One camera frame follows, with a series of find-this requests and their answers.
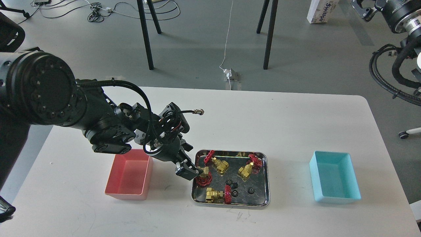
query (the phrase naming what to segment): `blue box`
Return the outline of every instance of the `blue box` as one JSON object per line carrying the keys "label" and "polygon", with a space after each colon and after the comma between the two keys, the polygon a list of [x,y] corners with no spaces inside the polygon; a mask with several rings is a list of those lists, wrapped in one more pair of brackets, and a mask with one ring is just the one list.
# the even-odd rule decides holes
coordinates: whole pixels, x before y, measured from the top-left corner
{"label": "blue box", "polygon": [[310,161],[310,173],[317,202],[346,204],[361,199],[348,153],[315,151]]}

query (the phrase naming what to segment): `gray floor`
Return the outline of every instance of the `gray floor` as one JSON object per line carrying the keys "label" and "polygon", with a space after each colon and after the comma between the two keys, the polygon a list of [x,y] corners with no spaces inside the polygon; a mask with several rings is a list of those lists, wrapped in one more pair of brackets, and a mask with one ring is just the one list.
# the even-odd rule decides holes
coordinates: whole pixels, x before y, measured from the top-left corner
{"label": "gray floor", "polygon": [[[35,10],[29,6],[30,0],[4,2],[29,12]],[[102,4],[103,7],[113,7],[114,2],[103,0]],[[88,7],[58,19],[45,19],[39,13],[35,14],[21,24],[27,34],[21,49],[39,46],[59,56],[70,65],[77,78],[103,80],[114,76],[139,86],[227,89],[218,66],[224,57],[232,2],[176,2],[181,15],[160,22],[163,34],[158,35],[153,23],[148,22],[156,66],[153,71],[147,68],[139,20],[113,14],[102,23],[88,23]],[[380,14],[365,23],[344,0],[340,1],[332,19],[326,24],[308,23],[306,16],[311,0],[280,1],[269,70],[262,70],[269,19],[267,17],[262,34],[256,34],[262,2],[234,0],[223,65],[241,73],[241,81],[235,83],[233,89],[363,96],[372,109],[408,202],[420,200],[421,135],[412,135],[407,140],[397,136],[400,131],[421,127],[419,107],[400,99],[392,100],[392,95],[378,86],[368,72],[368,61],[373,51],[386,43],[398,45],[406,35],[392,34]],[[84,1],[77,1],[68,8],[42,13],[58,16],[83,4]],[[121,4],[117,10],[132,16],[137,14],[128,5]],[[17,13],[6,14],[16,22],[23,20]],[[393,60],[387,57],[379,60],[379,70],[390,82]],[[405,62],[403,74],[412,78],[410,70],[414,67],[415,61]],[[50,129],[43,127],[31,131],[38,146],[42,145]],[[20,159],[33,162],[39,149],[33,148],[33,151]],[[13,177],[20,178],[9,180],[14,188],[3,190],[3,195],[13,198],[31,162],[25,162],[22,164],[25,168],[13,171]]]}

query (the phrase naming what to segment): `caster wheel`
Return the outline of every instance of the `caster wheel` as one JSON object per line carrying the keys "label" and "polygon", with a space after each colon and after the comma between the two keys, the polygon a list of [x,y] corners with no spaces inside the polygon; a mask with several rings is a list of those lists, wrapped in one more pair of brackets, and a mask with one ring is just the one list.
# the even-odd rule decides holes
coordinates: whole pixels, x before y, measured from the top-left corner
{"label": "caster wheel", "polygon": [[400,132],[399,137],[400,139],[407,139],[409,137],[409,134],[407,132]]}

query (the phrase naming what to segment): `pink bin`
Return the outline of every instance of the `pink bin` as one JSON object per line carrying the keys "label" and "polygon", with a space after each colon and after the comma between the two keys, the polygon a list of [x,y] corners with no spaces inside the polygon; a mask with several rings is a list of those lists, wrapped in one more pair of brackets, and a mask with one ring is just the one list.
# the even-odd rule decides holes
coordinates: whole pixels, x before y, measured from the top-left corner
{"label": "pink bin", "polygon": [[115,155],[105,194],[117,199],[145,200],[148,196],[153,161],[141,149]]}

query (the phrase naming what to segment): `stainless steel tray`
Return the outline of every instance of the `stainless steel tray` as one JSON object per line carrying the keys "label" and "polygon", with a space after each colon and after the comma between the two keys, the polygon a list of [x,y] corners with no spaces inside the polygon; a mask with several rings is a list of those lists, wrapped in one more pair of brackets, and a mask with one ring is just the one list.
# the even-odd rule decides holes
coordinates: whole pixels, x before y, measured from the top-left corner
{"label": "stainless steel tray", "polygon": [[[209,153],[210,150],[200,150],[196,153],[195,165],[204,167],[205,163],[203,159]],[[262,159],[263,166],[256,170],[250,175],[249,179],[244,182],[241,177],[237,175],[238,169],[246,165],[249,160],[249,154],[255,154],[258,158]],[[227,171],[221,175],[218,173],[210,162],[208,163],[209,171],[212,175],[212,182],[206,186],[201,187],[196,184],[193,180],[192,186],[192,199],[200,204],[204,205],[229,205],[229,206],[253,206],[253,207],[265,207],[269,204],[269,178],[267,172],[267,158],[263,153],[260,152],[249,152],[249,151],[217,151],[215,150],[214,156],[219,160],[225,160],[229,163]],[[232,197],[231,204],[223,203],[223,200],[214,203],[207,203],[206,199],[206,188],[212,187],[217,191],[223,191],[225,188],[225,181],[227,179],[232,182],[238,183],[237,197]],[[249,194],[247,190],[249,188],[254,189],[253,194]]]}

